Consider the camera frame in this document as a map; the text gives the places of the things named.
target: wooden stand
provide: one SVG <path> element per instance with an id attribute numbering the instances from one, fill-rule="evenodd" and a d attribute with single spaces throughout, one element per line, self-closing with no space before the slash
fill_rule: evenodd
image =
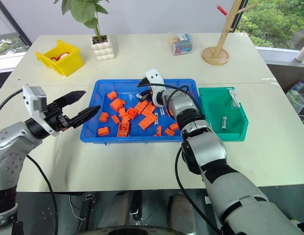
<path id="1" fill-rule="evenodd" d="M 224 45 L 228 33 L 232 31 L 231 24 L 233 23 L 238 13 L 248 10 L 259 4 L 257 2 L 239 10 L 240 3 L 241 0 L 234 0 L 234 3 L 232 5 L 229 15 L 227 16 L 226 24 L 224 26 L 222 35 L 219 39 L 217 46 L 208 47 L 204 49 L 204 51 L 202 52 L 202 59 L 207 63 L 212 65 L 223 65 L 227 63 L 227 61 L 229 60 L 229 53 L 226 50 L 224 50 L 222 47 Z"/>

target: yellow plastic box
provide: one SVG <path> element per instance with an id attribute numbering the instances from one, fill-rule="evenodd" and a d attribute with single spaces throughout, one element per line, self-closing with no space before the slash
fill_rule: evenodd
<path id="1" fill-rule="evenodd" d="M 38 60 L 46 67 L 54 69 L 60 75 L 69 76 L 84 64 L 79 55 L 79 51 L 79 48 L 58 39 L 57 46 L 52 50 L 49 50 L 45 54 L 41 54 L 39 52 L 36 52 L 35 54 Z M 61 54 L 66 52 L 69 54 L 58 61 L 53 61 L 51 59 L 53 57 L 58 58 Z"/>

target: wooden base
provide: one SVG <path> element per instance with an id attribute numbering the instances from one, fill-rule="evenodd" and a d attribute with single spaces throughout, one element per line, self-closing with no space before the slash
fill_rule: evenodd
<path id="1" fill-rule="evenodd" d="M 223 65 L 226 64 L 229 59 L 229 53 L 224 49 L 221 49 L 220 54 L 214 57 L 216 47 L 208 47 L 202 52 L 202 59 L 211 65 Z"/>

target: white flower pot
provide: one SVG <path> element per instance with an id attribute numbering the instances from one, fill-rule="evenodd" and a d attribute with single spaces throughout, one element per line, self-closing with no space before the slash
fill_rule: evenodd
<path id="1" fill-rule="evenodd" d="M 99 61 L 110 60 L 116 57 L 109 36 L 107 36 L 107 42 L 97 43 L 97 44 L 93 44 L 91 38 L 91 48 L 93 49 L 93 52 L 95 53 L 95 56 Z"/>

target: blue plastic tray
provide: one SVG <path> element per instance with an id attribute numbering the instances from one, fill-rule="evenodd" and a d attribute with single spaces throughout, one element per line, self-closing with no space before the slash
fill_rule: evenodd
<path id="1" fill-rule="evenodd" d="M 99 112 L 88 122 L 84 123 L 80 139 L 83 142 L 91 143 L 126 143 L 126 142 L 179 142 L 182 141 L 179 130 L 175 131 L 174 136 L 168 136 L 165 133 L 165 129 L 169 128 L 170 124 L 175 123 L 175 121 L 169 117 L 165 111 L 165 116 L 161 116 L 159 108 L 156 108 L 155 112 L 158 112 L 158 124 L 162 126 L 162 136 L 153 136 L 156 134 L 157 126 L 152 124 L 146 130 L 142 130 L 138 123 L 144 118 L 143 115 L 138 115 L 135 120 L 130 120 L 130 133 L 127 137 L 117 137 L 118 125 L 115 124 L 111 118 L 112 115 L 117 115 L 117 112 L 112 110 L 109 104 L 112 102 L 106 95 L 111 91 L 115 91 L 118 94 L 118 98 L 124 100 L 126 105 L 124 106 L 126 110 L 130 107 L 136 106 L 139 99 L 136 97 L 137 93 L 141 93 L 147 90 L 148 87 L 137 87 L 140 80 L 99 80 L 95 83 L 93 93 L 91 96 L 91 101 L 89 106 L 100 105 L 101 109 Z M 189 93 L 199 101 L 199 96 L 197 92 L 197 86 L 192 79 L 165 79 L 164 83 L 167 85 L 172 85 L 180 87 L 187 85 L 189 87 Z M 99 116 L 102 112 L 107 112 L 109 118 L 107 122 L 99 122 Z M 98 129 L 101 127 L 108 126 L 110 134 L 100 137 L 98 135 Z"/>

